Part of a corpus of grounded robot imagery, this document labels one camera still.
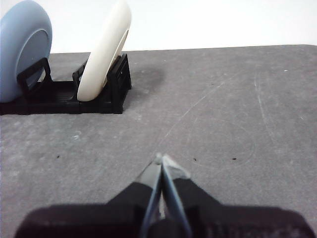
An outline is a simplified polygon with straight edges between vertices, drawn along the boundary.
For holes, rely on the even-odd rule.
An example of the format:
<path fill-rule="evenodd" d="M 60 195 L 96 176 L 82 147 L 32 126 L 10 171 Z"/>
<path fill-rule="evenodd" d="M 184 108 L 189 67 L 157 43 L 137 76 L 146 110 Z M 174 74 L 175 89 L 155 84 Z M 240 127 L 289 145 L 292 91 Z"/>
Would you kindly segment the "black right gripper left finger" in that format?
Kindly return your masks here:
<path fill-rule="evenodd" d="M 160 197 L 162 156 L 107 203 L 58 204 L 30 212 L 17 238 L 138 238 L 151 223 Z"/>

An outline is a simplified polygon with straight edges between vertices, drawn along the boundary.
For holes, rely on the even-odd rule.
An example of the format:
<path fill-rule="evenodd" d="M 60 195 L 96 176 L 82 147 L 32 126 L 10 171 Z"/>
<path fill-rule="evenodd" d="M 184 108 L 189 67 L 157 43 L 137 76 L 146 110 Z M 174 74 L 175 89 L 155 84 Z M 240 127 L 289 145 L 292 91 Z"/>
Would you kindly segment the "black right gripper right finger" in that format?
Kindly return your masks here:
<path fill-rule="evenodd" d="M 167 154 L 157 154 L 168 215 L 152 224 L 150 238 L 313 238 L 298 212 L 270 206 L 220 203 Z"/>

